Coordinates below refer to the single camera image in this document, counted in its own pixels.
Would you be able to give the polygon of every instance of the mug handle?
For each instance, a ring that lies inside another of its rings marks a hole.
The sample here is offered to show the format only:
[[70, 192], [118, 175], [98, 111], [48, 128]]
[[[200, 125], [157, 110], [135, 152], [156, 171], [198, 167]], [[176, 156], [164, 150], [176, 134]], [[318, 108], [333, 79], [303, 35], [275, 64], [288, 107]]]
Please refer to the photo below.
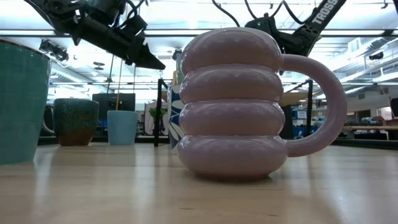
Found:
[[347, 117], [347, 100], [339, 79], [320, 62], [300, 55], [282, 55], [280, 69], [299, 72], [315, 80], [328, 101], [325, 122], [317, 131], [302, 139], [287, 140], [288, 156], [306, 156], [324, 149], [337, 138]]
[[[54, 113], [54, 106], [53, 105], [45, 105], [45, 106], [51, 108], [51, 113], [52, 114]], [[46, 131], [46, 132], [48, 132], [48, 133], [50, 133], [52, 135], [55, 135], [55, 132], [53, 130], [51, 130], [50, 128], [48, 128], [47, 125], [45, 125], [44, 118], [43, 118], [43, 122], [42, 122], [42, 127], [43, 127], [44, 131]]]

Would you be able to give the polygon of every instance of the speckled green pot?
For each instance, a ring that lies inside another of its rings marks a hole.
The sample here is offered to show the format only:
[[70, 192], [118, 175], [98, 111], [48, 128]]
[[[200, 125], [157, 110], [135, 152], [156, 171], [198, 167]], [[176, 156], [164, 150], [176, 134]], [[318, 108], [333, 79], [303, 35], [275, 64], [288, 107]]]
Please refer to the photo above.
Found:
[[50, 71], [47, 56], [0, 40], [0, 165], [33, 159]]
[[82, 99], [56, 99], [53, 125], [61, 146], [87, 146], [98, 122], [99, 103]]

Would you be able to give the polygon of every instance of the pink mug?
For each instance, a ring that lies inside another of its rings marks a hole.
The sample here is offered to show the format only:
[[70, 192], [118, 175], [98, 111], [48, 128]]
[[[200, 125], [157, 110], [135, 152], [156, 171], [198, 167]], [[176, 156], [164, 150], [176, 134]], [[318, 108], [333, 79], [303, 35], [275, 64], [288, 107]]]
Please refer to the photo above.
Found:
[[[308, 137], [279, 137], [285, 116], [278, 105], [283, 94], [278, 70], [309, 76], [326, 95], [326, 120]], [[265, 177], [287, 157], [327, 147], [345, 123], [345, 93], [335, 74], [310, 58], [281, 54], [276, 41], [260, 30], [236, 27], [197, 36], [183, 51], [182, 71], [185, 137], [178, 152], [184, 165], [200, 175]]]

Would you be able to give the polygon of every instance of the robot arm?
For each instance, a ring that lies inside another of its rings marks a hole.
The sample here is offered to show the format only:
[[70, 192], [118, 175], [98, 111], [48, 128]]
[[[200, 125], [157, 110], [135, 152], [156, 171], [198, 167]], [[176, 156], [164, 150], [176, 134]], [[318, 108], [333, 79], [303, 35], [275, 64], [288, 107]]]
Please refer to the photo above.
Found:
[[274, 17], [269, 17], [268, 14], [248, 22], [245, 27], [263, 30], [270, 34], [285, 54], [308, 56], [315, 42], [320, 38], [320, 33], [345, 2], [346, 0], [323, 0], [293, 34], [278, 31]]
[[129, 0], [25, 0], [57, 32], [68, 33], [75, 45], [86, 40], [137, 67], [163, 70], [144, 45], [147, 24], [138, 14], [118, 25]]

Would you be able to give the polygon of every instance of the green plant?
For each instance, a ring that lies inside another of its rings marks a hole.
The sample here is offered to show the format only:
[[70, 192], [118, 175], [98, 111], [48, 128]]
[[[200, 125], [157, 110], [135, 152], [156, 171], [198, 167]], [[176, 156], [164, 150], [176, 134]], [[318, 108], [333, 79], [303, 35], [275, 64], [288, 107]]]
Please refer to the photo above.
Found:
[[[163, 117], [167, 113], [167, 110], [165, 109], [160, 109], [160, 117]], [[156, 117], [156, 108], [151, 108], [149, 109], [149, 114], [151, 117], [155, 118]]]

